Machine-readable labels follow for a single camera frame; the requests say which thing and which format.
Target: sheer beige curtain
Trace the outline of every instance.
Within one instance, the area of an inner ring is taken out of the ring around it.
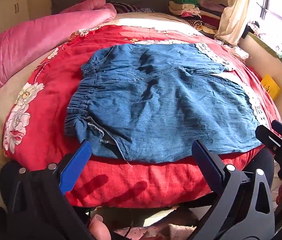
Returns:
[[[219,30],[215,38],[230,45],[237,45],[249,21],[249,5],[253,0],[228,0],[228,7],[222,13]]]

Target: red bedspread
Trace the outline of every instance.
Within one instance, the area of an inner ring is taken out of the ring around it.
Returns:
[[[280,120],[273,101],[255,75],[215,41],[177,31],[108,25],[72,35],[68,43],[58,47],[32,74],[6,121],[3,138],[6,154],[30,170],[39,170],[74,152],[78,141],[64,135],[64,119],[67,105],[82,78],[81,65],[96,50],[149,40],[205,42],[236,66],[233,73],[258,95],[268,122]],[[261,148],[245,154],[222,155],[221,158],[241,170]],[[150,165],[92,156],[66,197],[77,206],[145,208],[170,206],[209,192],[192,157],[176,163]]]

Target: pink comforter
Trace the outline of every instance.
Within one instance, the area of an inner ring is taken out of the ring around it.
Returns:
[[[61,14],[23,22],[0,34],[0,88],[9,78],[79,29],[92,29],[116,16],[105,0],[87,0]]]

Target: blue gripper pad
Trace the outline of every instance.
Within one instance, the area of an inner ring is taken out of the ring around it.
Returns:
[[[92,154],[92,144],[84,140],[60,175],[60,190],[71,191]]]
[[[205,146],[196,140],[192,144],[192,156],[194,157],[200,171],[207,181],[210,189],[221,195],[223,192],[222,184],[224,180],[224,167],[220,157],[210,153]]]

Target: yellow box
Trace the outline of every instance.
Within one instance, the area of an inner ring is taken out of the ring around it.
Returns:
[[[261,81],[262,86],[268,92],[269,96],[272,100],[275,100],[277,96],[280,94],[281,89],[279,86],[274,82],[272,77],[269,74],[266,74]]]

